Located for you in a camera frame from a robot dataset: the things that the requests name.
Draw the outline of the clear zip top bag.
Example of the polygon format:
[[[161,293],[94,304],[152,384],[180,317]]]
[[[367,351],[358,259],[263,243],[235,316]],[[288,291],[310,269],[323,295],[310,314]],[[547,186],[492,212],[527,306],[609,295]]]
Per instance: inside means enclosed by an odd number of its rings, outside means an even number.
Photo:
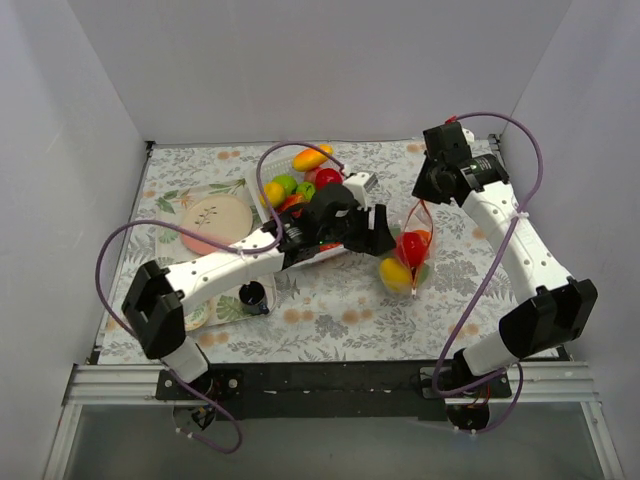
[[[379,278],[390,293],[416,298],[431,274],[435,256],[435,226],[426,202],[418,200],[391,232],[395,247],[383,256]]]

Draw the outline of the yellow lemon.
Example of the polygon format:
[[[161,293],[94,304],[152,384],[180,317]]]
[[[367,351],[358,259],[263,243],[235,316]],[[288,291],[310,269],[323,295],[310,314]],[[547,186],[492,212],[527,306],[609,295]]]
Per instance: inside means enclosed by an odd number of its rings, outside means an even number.
[[[379,265],[379,276],[392,293],[410,294],[413,287],[411,271],[395,257],[388,257]]]

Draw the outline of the red apple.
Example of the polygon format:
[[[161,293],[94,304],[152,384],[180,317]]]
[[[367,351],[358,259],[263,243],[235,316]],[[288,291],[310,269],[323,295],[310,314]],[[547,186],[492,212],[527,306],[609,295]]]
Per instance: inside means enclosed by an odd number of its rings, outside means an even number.
[[[427,247],[415,231],[403,232],[396,240],[396,256],[407,267],[420,266],[428,256]]]

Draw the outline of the orange fruit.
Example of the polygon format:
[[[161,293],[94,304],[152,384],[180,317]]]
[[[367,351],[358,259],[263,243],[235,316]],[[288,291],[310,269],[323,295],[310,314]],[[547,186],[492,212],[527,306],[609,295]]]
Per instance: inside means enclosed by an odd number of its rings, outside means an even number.
[[[431,243],[432,243],[432,233],[431,232],[426,231],[426,230],[422,230],[422,229],[417,229],[417,230],[415,230],[415,233],[420,236],[420,238],[422,239],[423,243],[427,247],[431,246]]]

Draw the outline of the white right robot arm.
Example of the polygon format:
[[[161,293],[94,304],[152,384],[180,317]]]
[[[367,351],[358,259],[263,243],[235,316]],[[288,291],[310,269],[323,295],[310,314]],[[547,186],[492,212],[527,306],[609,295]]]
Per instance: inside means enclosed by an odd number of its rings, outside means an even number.
[[[502,372],[534,354],[579,338],[598,298],[594,283],[577,280],[555,258],[518,200],[509,175],[493,154],[474,156],[457,121],[423,133],[425,161],[413,196],[434,204],[455,202],[493,248],[493,269],[503,268],[517,301],[495,332],[439,360],[431,390],[441,397],[475,397]]]

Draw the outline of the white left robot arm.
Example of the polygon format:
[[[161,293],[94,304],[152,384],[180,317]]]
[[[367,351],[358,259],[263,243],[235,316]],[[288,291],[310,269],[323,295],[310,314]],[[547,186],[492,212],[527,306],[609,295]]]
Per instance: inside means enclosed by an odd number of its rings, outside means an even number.
[[[185,316],[214,296],[310,260],[333,243],[373,257],[393,250],[386,206],[364,206],[347,186],[330,184],[228,247],[167,267],[147,262],[136,272],[122,312],[145,356],[161,361],[180,390],[200,400],[215,382],[206,355],[186,334]]]

